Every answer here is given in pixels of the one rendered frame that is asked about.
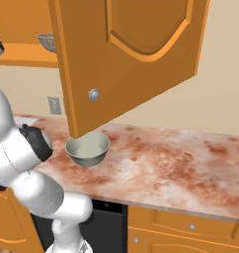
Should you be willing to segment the orange drawer front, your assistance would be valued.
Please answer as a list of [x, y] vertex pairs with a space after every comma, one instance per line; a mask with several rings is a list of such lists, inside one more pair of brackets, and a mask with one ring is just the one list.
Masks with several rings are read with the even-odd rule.
[[239, 223], [184, 213], [128, 207], [128, 226], [239, 248]]

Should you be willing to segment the orange arched base cabinet door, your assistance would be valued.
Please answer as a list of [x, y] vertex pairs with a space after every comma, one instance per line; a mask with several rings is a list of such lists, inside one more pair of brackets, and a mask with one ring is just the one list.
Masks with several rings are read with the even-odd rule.
[[16, 253], [44, 253], [30, 212], [10, 188], [0, 191], [0, 248]]

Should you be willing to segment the grey wall outlet plate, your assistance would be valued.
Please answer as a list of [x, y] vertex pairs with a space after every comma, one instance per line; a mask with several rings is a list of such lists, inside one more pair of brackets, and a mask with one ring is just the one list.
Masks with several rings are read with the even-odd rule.
[[60, 101], [58, 97], [48, 97], [48, 105], [53, 115], [61, 115]]

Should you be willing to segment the orange wall cabinet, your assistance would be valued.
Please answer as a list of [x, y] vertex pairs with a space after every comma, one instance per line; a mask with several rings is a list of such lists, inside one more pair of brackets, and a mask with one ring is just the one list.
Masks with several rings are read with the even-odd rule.
[[0, 65], [57, 68], [57, 56], [38, 35], [52, 32], [47, 0], [0, 0]]

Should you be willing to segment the black dishwasher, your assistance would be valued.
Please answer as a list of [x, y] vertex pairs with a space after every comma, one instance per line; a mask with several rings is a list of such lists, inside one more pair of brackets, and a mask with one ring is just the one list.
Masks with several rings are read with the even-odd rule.
[[53, 214], [32, 214], [45, 253], [127, 253], [127, 206], [67, 193]]

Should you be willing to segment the orange wooden cabinet door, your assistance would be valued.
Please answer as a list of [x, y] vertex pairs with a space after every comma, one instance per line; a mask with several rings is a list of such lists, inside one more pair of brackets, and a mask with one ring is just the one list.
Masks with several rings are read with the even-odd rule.
[[195, 76], [209, 2], [48, 0], [71, 136]]

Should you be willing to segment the grey-green ceramic bowl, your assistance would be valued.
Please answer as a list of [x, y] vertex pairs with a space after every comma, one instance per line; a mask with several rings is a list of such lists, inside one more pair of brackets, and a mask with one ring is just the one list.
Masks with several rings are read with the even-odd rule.
[[101, 163], [109, 148], [109, 138], [96, 131], [91, 131], [76, 139], [69, 138], [65, 146], [71, 159], [83, 167], [92, 167]]

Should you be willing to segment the silver round door knob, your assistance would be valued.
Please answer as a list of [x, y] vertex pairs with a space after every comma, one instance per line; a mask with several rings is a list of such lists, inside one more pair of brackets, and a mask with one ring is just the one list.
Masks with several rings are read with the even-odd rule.
[[100, 92], [98, 89], [92, 89], [88, 92], [89, 100], [94, 102], [97, 101], [100, 97]]

